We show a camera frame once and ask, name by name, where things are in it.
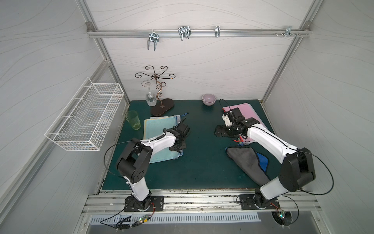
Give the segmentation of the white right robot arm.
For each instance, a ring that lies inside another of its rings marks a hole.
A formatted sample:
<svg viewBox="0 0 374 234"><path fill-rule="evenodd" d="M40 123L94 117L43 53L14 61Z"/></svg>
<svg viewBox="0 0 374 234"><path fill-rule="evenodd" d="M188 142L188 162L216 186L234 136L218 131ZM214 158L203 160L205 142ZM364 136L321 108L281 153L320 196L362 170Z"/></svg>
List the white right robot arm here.
<svg viewBox="0 0 374 234"><path fill-rule="evenodd" d="M270 152L281 165L279 175L269 179L261 167L258 154L250 147L228 147L227 155L260 188L251 199L258 208L264 209L268 203L288 192L295 192L315 180L315 169L311 152L291 145L268 131L257 119L245 118L239 108L225 111L224 125L218 125L215 136L252 139Z"/></svg>

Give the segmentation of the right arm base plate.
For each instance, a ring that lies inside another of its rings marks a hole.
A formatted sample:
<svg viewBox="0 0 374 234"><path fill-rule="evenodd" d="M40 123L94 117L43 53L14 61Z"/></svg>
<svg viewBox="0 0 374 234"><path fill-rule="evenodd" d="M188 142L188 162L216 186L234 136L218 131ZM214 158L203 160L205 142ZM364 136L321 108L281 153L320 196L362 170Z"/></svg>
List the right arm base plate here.
<svg viewBox="0 0 374 234"><path fill-rule="evenodd" d="M277 210L281 207L276 198L259 202L253 194L238 195L236 203L242 210Z"/></svg>

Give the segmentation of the pink mesh document bag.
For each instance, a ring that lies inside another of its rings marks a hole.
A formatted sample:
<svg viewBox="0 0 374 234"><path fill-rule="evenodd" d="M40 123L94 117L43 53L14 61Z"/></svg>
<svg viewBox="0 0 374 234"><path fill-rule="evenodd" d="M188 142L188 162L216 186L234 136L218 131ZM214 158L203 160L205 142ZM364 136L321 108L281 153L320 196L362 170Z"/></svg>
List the pink mesh document bag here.
<svg viewBox="0 0 374 234"><path fill-rule="evenodd" d="M241 113L244 115L246 119L255 118L256 120L260 122L259 124L253 125L248 130L248 138L242 138L242 137L238 138L240 142L243 142L243 143L257 142L261 144L262 146L265 146L266 144L268 144L270 142L269 131L263 125L263 122L260 120L257 113L254 111L253 107L248 103L243 103L239 105L224 107L223 110L225 113L234 108L239 108Z"/></svg>

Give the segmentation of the teal mesh document bag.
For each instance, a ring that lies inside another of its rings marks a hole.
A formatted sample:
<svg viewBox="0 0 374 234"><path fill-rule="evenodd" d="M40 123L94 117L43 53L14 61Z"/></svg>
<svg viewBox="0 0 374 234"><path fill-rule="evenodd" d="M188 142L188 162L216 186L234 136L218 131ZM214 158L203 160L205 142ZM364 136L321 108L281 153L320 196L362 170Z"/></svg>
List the teal mesh document bag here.
<svg viewBox="0 0 374 234"><path fill-rule="evenodd" d="M183 155L183 150L181 152L169 150L175 143L175 138L172 138L171 133L164 134L164 129L167 130L177 124L174 118L144 120L143 141L153 148L150 163L174 160Z"/></svg>

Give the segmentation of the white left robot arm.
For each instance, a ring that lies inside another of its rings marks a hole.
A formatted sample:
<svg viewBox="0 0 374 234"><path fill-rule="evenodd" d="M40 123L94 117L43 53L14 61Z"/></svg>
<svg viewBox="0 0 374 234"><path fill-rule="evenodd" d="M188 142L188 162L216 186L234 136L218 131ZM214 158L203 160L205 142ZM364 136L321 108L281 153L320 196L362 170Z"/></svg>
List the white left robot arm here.
<svg viewBox="0 0 374 234"><path fill-rule="evenodd" d="M116 163L116 169L129 184L136 201L144 202L151 196L145 174L152 156L164 149L180 153L186 148L190 130L186 124L179 123L172 128L165 128L159 136L143 140L134 138L127 144Z"/></svg>

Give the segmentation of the grey blue microfibre cloth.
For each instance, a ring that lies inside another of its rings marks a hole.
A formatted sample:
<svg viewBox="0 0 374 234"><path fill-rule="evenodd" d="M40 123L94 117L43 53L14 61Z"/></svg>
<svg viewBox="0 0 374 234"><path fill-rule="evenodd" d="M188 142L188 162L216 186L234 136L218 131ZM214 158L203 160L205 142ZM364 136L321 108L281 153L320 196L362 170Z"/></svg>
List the grey blue microfibre cloth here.
<svg viewBox="0 0 374 234"><path fill-rule="evenodd" d="M257 153L250 147L228 147L226 153L259 186L270 182L266 174L269 165L269 159L266 156Z"/></svg>

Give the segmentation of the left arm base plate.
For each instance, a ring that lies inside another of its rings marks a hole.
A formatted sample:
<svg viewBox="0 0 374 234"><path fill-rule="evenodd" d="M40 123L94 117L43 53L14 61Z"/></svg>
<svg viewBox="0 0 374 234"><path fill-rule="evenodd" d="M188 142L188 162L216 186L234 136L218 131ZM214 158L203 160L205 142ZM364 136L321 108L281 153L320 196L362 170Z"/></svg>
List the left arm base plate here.
<svg viewBox="0 0 374 234"><path fill-rule="evenodd" d="M163 211L164 198L164 196L148 195L144 201L139 201L131 195L125 199L124 212Z"/></svg>

